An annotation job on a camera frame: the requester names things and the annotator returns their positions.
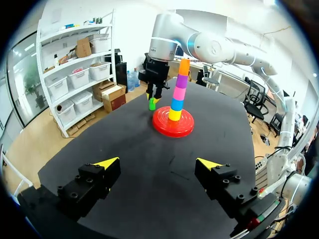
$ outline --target white storage box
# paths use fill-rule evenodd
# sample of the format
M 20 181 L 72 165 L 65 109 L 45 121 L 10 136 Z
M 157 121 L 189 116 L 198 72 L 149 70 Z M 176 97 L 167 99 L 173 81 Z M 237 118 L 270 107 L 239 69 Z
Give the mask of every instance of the white storage box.
M 106 79 L 110 76 L 110 62 L 102 62 L 100 66 L 90 66 L 90 76 L 95 81 Z
M 89 83 L 89 68 L 69 75 L 69 79 L 75 89 Z
M 69 92 L 68 84 L 66 82 L 66 77 L 62 79 L 55 78 L 53 80 L 46 81 L 50 94 L 52 95 L 52 101 L 64 96 Z
M 55 110 L 63 125 L 70 123 L 76 117 L 74 104 L 70 100 L 63 101 Z
M 71 101 L 75 104 L 76 110 L 82 114 L 93 108 L 92 96 L 93 94 L 91 92 L 82 91 L 72 97 Z
M 102 51 L 111 50 L 111 38 L 107 36 L 108 34 L 95 34 L 89 36 L 89 41 L 92 44 L 92 53 L 99 53 Z

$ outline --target screw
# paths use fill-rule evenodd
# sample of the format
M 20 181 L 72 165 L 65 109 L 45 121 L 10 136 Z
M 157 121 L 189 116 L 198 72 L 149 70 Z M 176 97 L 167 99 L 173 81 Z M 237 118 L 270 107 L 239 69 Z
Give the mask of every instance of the screw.
M 229 184 L 229 180 L 228 180 L 228 179 L 224 179 L 224 180 L 223 180 L 223 184 L 224 184 L 225 186 L 227 186 L 227 185 Z
M 75 193 L 75 192 L 73 192 L 73 193 L 70 194 L 70 197 L 71 197 L 71 198 L 74 198 L 74 199 L 76 199 L 78 196 L 79 196 L 79 195 L 78 195 L 77 193 Z
M 245 199 L 245 197 L 244 197 L 244 195 L 242 195 L 242 194 L 238 194 L 237 197 L 236 197 L 236 200 L 237 200 L 238 202 L 242 202 L 244 199 Z
M 88 183 L 92 183 L 92 182 L 93 182 L 93 179 L 92 179 L 92 178 L 87 178 L 86 181 L 87 181 Z
M 258 192 L 258 188 L 257 188 L 257 187 L 253 187 L 253 188 L 250 190 L 250 194 L 251 194 L 251 195 L 255 195 L 255 194 L 257 194 L 257 192 Z
M 61 193 L 63 191 L 63 187 L 62 186 L 58 186 L 58 193 Z
M 237 182 L 239 182 L 240 179 L 241 179 L 241 177 L 240 177 L 239 175 L 236 175 L 236 176 L 235 176 L 235 179 L 236 179 Z

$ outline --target water bottle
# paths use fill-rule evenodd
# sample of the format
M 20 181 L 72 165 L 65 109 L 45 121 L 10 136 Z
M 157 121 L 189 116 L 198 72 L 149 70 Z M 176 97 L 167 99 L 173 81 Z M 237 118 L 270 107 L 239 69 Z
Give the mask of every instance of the water bottle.
M 134 80 L 135 80 L 135 87 L 139 87 L 140 86 L 140 80 L 139 80 L 139 72 L 137 70 L 137 68 L 134 68 Z
M 128 92 L 132 92 L 134 90 L 135 82 L 134 82 L 134 77 L 130 73 L 130 71 L 128 71 L 127 77 L 128 77 Z

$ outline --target black table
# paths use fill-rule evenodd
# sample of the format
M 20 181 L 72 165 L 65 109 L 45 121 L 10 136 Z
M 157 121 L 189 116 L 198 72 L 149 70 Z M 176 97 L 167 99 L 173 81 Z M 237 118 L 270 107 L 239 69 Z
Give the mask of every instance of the black table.
M 175 82 L 168 82 L 171 89 L 163 90 L 157 108 L 170 105 Z M 254 186 L 247 115 L 239 101 L 193 83 L 184 108 L 194 117 L 194 130 L 169 138 L 154 130 L 145 94 L 136 98 L 61 149 L 39 171 L 41 183 L 56 194 L 84 163 L 118 156 L 120 178 L 80 224 L 121 239 L 228 238 L 237 222 L 209 200 L 194 176 L 195 160 L 230 163 Z

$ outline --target wooden floor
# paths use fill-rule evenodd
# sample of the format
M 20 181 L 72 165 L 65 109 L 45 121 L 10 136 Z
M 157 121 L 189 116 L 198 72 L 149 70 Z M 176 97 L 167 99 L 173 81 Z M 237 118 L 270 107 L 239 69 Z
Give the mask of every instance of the wooden floor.
M 146 91 L 146 86 L 141 85 L 135 88 L 133 92 L 126 94 L 127 102 L 140 96 Z M 81 134 L 92 124 L 96 123 L 107 113 L 104 108 L 95 111 L 95 118 L 87 122 L 73 136 Z M 266 153 L 274 152 L 278 138 L 274 138 L 273 134 L 269 134 L 267 126 L 261 121 L 256 120 L 254 124 L 250 124 L 253 129 L 253 144 L 255 156 L 263 156 Z M 270 146 L 265 145 L 260 134 L 269 134 Z M 40 181 L 38 171 L 49 161 L 56 153 L 66 146 L 73 138 L 63 138 L 61 131 L 51 116 L 50 109 L 46 109 L 36 119 L 34 119 L 16 138 L 10 146 L 6 156 L 12 164 L 38 188 Z M 13 193 L 19 184 L 19 178 L 12 172 L 9 167 L 4 167 L 4 180 L 11 193 Z

